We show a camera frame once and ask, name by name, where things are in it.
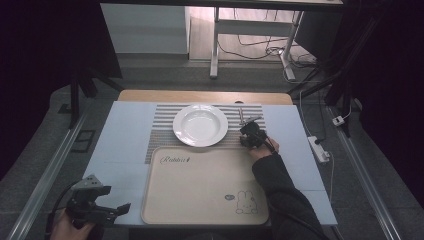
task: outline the power outlet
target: power outlet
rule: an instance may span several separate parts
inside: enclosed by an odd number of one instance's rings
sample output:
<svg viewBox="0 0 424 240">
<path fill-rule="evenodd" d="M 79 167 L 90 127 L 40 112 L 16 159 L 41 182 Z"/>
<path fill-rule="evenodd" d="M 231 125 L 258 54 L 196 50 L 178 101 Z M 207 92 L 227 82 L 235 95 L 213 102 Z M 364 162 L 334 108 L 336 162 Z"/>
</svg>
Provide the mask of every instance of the power outlet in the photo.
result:
<svg viewBox="0 0 424 240">
<path fill-rule="evenodd" d="M 344 123 L 344 119 L 342 118 L 342 116 L 338 116 L 336 118 L 333 118 L 333 123 L 336 126 L 340 126 Z"/>
<path fill-rule="evenodd" d="M 317 158 L 318 162 L 320 163 L 326 163 L 330 161 L 330 154 L 322 148 L 321 144 L 316 144 L 315 141 L 317 140 L 317 137 L 312 136 L 308 137 L 309 145 L 311 145 L 312 151 L 315 154 L 315 157 Z"/>
</svg>

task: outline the human hand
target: human hand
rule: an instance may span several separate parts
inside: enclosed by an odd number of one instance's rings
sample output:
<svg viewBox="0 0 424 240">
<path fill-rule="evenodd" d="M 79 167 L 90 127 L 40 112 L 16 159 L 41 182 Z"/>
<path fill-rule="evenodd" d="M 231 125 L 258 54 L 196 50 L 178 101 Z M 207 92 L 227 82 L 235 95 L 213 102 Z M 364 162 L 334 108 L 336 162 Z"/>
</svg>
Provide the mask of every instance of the human hand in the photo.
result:
<svg viewBox="0 0 424 240">
<path fill-rule="evenodd" d="M 270 143 L 272 146 L 274 146 L 275 151 L 278 153 L 279 148 L 280 148 L 280 144 L 278 144 L 274 139 L 272 138 L 268 138 L 266 140 L 268 143 Z M 269 148 L 265 145 L 262 144 L 260 147 L 253 147 L 253 148 L 249 148 L 248 152 L 250 154 L 250 156 L 252 156 L 253 160 L 256 162 L 259 159 L 272 155 L 271 150 L 269 150 Z"/>
<path fill-rule="evenodd" d="M 53 228 L 50 240 L 85 240 L 94 226 L 94 223 L 86 223 L 81 229 L 75 228 L 71 218 L 63 210 Z"/>
</svg>

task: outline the black curtain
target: black curtain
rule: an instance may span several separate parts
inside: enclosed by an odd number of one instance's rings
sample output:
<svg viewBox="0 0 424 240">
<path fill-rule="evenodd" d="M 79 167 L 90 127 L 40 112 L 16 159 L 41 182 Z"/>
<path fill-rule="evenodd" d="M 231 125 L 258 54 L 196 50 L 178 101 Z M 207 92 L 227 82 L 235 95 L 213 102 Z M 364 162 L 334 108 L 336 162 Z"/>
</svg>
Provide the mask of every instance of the black curtain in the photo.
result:
<svg viewBox="0 0 424 240">
<path fill-rule="evenodd" d="M 52 92 L 90 67 L 122 77 L 100 4 L 8 1 L 0 6 L 1 177 L 42 122 Z"/>
<path fill-rule="evenodd" d="M 424 206 L 424 18 L 419 1 L 393 1 L 352 71 L 363 128 Z"/>
</svg>

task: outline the power strip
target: power strip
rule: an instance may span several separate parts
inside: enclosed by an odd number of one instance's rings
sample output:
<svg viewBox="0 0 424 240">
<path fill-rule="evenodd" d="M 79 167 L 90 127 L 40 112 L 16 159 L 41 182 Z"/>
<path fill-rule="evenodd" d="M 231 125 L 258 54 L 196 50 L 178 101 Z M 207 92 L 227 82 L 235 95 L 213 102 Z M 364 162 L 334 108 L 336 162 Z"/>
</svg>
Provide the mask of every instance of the power strip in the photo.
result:
<svg viewBox="0 0 424 240">
<path fill-rule="evenodd" d="M 321 144 L 315 143 L 315 141 L 317 140 L 317 137 L 315 136 L 308 137 L 308 140 L 309 140 L 309 145 L 311 145 L 312 151 L 314 152 L 318 162 L 326 163 L 330 161 L 330 154 L 327 151 L 324 151 Z"/>
</svg>

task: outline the wooden table edge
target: wooden table edge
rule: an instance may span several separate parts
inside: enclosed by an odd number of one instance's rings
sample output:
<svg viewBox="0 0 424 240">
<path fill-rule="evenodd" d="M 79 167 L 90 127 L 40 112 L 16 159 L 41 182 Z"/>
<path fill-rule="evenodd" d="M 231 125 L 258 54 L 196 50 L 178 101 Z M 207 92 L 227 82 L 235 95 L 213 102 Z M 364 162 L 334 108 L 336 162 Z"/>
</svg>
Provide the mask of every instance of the wooden table edge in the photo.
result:
<svg viewBox="0 0 424 240">
<path fill-rule="evenodd" d="M 123 90 L 118 101 L 127 102 L 211 102 L 249 104 L 293 105 L 286 93 L 213 92 L 173 90 Z"/>
</svg>

